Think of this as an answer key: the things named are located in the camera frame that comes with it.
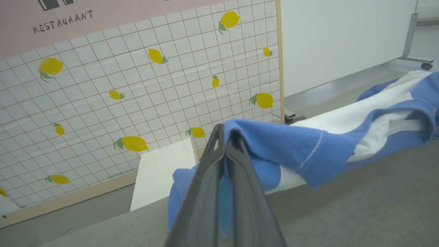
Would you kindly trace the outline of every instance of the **white stitching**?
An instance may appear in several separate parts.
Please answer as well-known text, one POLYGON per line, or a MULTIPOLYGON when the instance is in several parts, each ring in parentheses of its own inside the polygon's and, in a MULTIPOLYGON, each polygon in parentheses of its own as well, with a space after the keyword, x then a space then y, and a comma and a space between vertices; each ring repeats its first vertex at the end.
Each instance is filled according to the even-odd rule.
POLYGON ((319 148, 320 143, 322 143, 322 137, 323 137, 323 131, 320 133, 319 141, 317 142, 314 149, 311 151, 311 153, 308 155, 308 157, 303 161, 303 163, 300 165, 299 169, 303 167, 303 165, 313 156, 313 154, 317 151, 317 148, 319 148))

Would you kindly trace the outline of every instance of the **black drawing on pink banner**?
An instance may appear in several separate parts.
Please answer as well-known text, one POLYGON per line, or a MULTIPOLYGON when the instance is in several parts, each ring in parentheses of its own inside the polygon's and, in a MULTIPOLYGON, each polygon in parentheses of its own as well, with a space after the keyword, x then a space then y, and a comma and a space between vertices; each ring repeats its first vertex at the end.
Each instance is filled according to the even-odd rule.
MULTIPOLYGON (((73 3, 73 0, 62 0, 64 5, 69 5, 73 3)), ((38 0, 38 3, 41 5, 41 8, 46 10, 51 10, 59 7, 58 0, 38 0)))

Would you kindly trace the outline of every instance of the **blue fabric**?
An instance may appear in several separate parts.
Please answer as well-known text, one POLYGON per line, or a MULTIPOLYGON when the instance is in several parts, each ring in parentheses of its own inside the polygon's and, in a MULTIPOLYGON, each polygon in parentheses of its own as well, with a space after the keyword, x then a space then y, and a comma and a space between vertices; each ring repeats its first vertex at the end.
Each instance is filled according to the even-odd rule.
MULTIPOLYGON (((389 81, 364 92, 358 100, 381 92, 389 81)), ((436 131, 439 108, 439 73, 424 78, 411 91, 413 100, 371 111, 362 124, 343 134, 297 126, 249 120, 229 120, 224 124, 225 143, 232 130, 239 130, 248 146, 255 171, 264 191, 276 188, 281 179, 279 164, 301 175, 311 188, 324 185, 342 172, 367 164, 404 148, 426 143, 436 131), (370 124, 382 114, 402 109, 415 110, 409 117, 421 120, 425 131, 401 131, 390 136, 384 148, 373 157, 346 164, 370 124)), ((171 228, 178 209, 194 175, 195 169, 177 169, 168 202, 168 227, 171 228)), ((233 224, 232 190, 230 178, 220 181, 219 228, 226 235, 233 224)))

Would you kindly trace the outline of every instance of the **caster wheel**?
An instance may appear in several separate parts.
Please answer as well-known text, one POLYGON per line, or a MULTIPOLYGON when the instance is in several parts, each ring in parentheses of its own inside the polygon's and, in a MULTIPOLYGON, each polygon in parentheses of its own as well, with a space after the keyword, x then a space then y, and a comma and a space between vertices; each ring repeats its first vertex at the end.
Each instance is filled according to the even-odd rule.
POLYGON ((433 65, 431 65, 430 63, 421 64, 421 69, 431 70, 431 68, 433 68, 433 65))

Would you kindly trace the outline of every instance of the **lemon patterned backdrop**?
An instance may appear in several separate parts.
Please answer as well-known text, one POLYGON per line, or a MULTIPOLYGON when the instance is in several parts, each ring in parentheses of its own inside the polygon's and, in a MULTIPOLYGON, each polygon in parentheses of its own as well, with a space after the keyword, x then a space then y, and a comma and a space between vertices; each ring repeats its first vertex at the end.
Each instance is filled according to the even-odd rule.
POLYGON ((0 191, 34 205, 217 123, 279 120, 276 19, 274 0, 233 0, 0 61, 0 191))

